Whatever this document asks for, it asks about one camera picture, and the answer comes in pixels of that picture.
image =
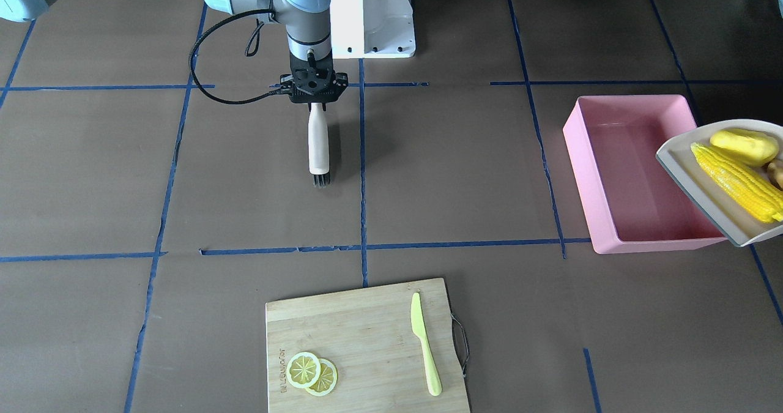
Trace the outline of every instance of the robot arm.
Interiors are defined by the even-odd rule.
[[[235,15],[268,10],[257,15],[260,23],[285,25],[291,73],[281,77],[280,92],[293,103],[333,103],[344,92],[347,75],[335,73],[333,68],[331,0],[204,1],[210,8]]]
[[[0,0],[0,17],[35,20],[57,0]],[[281,23],[288,32],[291,73],[283,75],[280,93],[293,103],[333,103],[347,87],[347,75],[335,73],[331,50],[331,0],[204,0],[228,14],[266,9],[260,23]]]

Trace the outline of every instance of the brown floor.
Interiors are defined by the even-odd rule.
[[[414,58],[336,63],[324,190],[304,107],[188,85],[202,0],[0,22],[0,411],[266,411],[265,302],[428,277],[475,412],[783,411],[783,239],[597,255],[562,135],[596,94],[783,124],[776,0],[414,4]],[[252,28],[201,48],[218,95],[288,72]]]

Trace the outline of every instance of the knife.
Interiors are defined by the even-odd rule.
[[[438,396],[443,387],[438,376],[436,361],[430,351],[430,341],[427,340],[427,329],[425,329],[425,316],[421,312],[421,297],[418,292],[414,293],[414,298],[410,301],[410,325],[414,329],[414,334],[421,340],[421,353],[425,357],[425,377],[427,378],[427,390],[432,396]]]

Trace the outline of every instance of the lemon slice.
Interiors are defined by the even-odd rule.
[[[321,377],[321,362],[310,352],[299,352],[288,361],[286,377],[297,389],[308,388]]]
[[[327,396],[335,389],[335,385],[338,384],[338,368],[331,361],[324,360],[324,358],[319,358],[319,361],[321,361],[321,377],[315,384],[305,388],[305,390],[312,396]]]

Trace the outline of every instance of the black cable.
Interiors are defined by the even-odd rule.
[[[198,81],[198,78],[196,77],[196,62],[194,58],[196,56],[196,52],[198,51],[199,46],[201,46],[201,43],[203,43],[204,40],[206,40],[210,34],[217,31],[219,28],[226,26],[228,23],[231,23],[232,21],[236,21],[244,17],[250,17],[251,15],[271,14],[271,13],[274,13],[272,9],[253,9],[252,11],[240,12],[237,15],[231,15],[231,17],[221,21],[220,23],[217,23],[215,26],[212,26],[212,28],[207,29],[207,31],[201,34],[199,39],[196,40],[196,44],[193,45],[192,50],[190,50],[190,55],[188,55],[188,62],[190,63],[190,76],[193,77],[193,83],[196,85],[196,87],[198,87],[198,89],[201,90],[201,93],[204,93],[204,95],[206,95],[207,98],[210,98],[210,100],[213,101],[218,101],[219,103],[231,104],[232,106],[237,106],[240,104],[254,103],[258,100],[263,100],[263,98],[266,98],[267,96],[280,95],[282,93],[280,89],[275,89],[266,92],[263,95],[256,96],[255,98],[249,98],[248,100],[241,100],[241,101],[223,100],[223,98],[218,98],[217,96],[212,95],[212,93],[207,92],[207,89],[204,89],[204,86],[201,85],[201,82]]]
[[[255,56],[255,54],[258,53],[258,46],[261,44],[261,28],[263,28],[263,26],[264,24],[258,21],[258,19],[255,20],[255,30],[251,34],[250,39],[247,40],[245,56]],[[253,51],[250,51],[253,40],[255,40],[255,48],[253,48]]]

